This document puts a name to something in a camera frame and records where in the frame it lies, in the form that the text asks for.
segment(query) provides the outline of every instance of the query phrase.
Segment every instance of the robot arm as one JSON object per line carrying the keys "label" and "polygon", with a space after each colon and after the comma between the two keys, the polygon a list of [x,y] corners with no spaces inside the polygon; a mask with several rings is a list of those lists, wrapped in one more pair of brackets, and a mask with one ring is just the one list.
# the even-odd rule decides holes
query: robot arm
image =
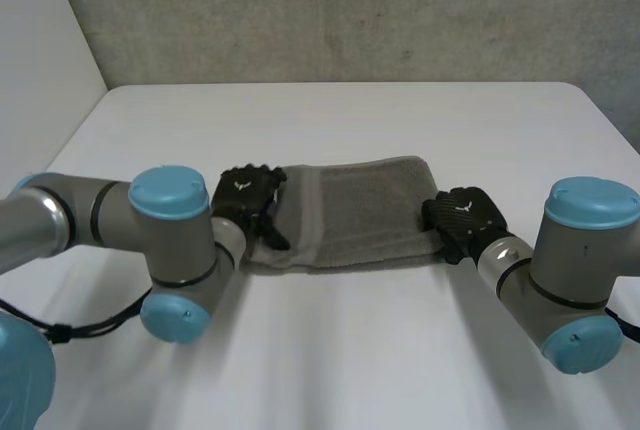
{"label": "robot arm", "polygon": [[[268,217],[284,180],[267,167],[225,172],[211,208],[204,179],[187,167],[153,168],[131,183],[35,175],[0,201],[0,274],[76,245],[141,252],[152,288],[130,308],[157,338],[189,343],[254,238],[287,248]],[[55,363],[45,336],[0,314],[0,429],[31,429],[50,404]]]}
{"label": "robot arm", "polygon": [[591,177],[557,182],[535,250],[508,232],[477,188],[440,192],[424,203],[423,218],[442,236],[447,262],[473,258],[481,278],[558,370],[587,373],[616,356],[623,334],[606,304],[618,276],[640,274],[640,196],[632,189]]}

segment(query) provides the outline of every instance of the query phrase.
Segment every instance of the white wall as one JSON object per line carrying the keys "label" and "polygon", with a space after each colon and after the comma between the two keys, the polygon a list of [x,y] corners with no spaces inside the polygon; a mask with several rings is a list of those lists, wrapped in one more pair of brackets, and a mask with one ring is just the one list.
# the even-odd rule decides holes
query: white wall
{"label": "white wall", "polygon": [[67,0],[0,0],[0,196],[46,168],[105,93]]}

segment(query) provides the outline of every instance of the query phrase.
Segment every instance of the light blue cap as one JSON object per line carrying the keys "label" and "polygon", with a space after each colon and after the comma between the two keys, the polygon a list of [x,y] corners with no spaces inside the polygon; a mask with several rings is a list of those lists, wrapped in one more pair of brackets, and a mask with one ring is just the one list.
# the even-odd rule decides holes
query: light blue cap
{"label": "light blue cap", "polygon": [[188,298],[152,293],[142,303],[140,320],[149,333],[160,340],[190,343],[202,335],[211,317]]}
{"label": "light blue cap", "polygon": [[605,315],[585,317],[560,327],[540,347],[562,373],[589,373],[609,363],[620,351],[623,335]]}
{"label": "light blue cap", "polygon": [[159,220],[187,220],[209,208],[202,175],[189,167],[157,167],[131,182],[129,202],[137,211]]}
{"label": "light blue cap", "polygon": [[0,429],[32,430],[53,397],[56,364],[33,325],[0,314]]}
{"label": "light blue cap", "polygon": [[16,183],[16,186],[13,187],[12,192],[15,192],[16,190],[20,190],[22,187],[24,187],[27,183],[29,183],[31,180],[33,180],[36,177],[40,177],[42,175],[55,175],[55,173],[51,173],[51,172],[44,172],[44,173],[34,173],[32,175],[27,175],[26,177],[24,177],[23,179],[21,179],[18,183]]}
{"label": "light blue cap", "polygon": [[571,177],[551,188],[544,210],[553,221],[567,227],[610,230],[640,218],[640,196],[611,180]]}

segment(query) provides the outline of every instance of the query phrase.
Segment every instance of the white table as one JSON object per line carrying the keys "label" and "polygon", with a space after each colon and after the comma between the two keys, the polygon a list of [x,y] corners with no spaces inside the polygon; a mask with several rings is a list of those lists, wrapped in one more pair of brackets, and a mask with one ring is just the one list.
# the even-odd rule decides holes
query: white table
{"label": "white table", "polygon": [[[199,169],[209,191],[247,162],[336,164],[419,155],[440,188],[477,185],[535,243],[551,185],[596,175],[640,189],[640,157],[576,87],[388,83],[124,87],[51,170],[131,179]],[[105,318],[149,284],[139,255],[76,248],[0,279],[49,321]],[[640,322],[640,282],[611,306]],[[204,337],[178,347],[135,320],[56,348],[46,430],[632,429],[640,346],[606,368],[551,367],[472,265],[236,278]]]}

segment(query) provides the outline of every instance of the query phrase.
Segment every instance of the folded cloth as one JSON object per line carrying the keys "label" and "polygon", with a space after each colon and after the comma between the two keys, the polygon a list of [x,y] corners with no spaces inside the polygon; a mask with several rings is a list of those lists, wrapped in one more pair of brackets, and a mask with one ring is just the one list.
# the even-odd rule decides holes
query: folded cloth
{"label": "folded cloth", "polygon": [[272,269],[393,268],[424,263],[442,248],[421,218],[422,202],[437,193],[421,158],[284,171],[288,178],[273,219],[291,248],[278,251],[258,242],[247,255],[252,262]]}

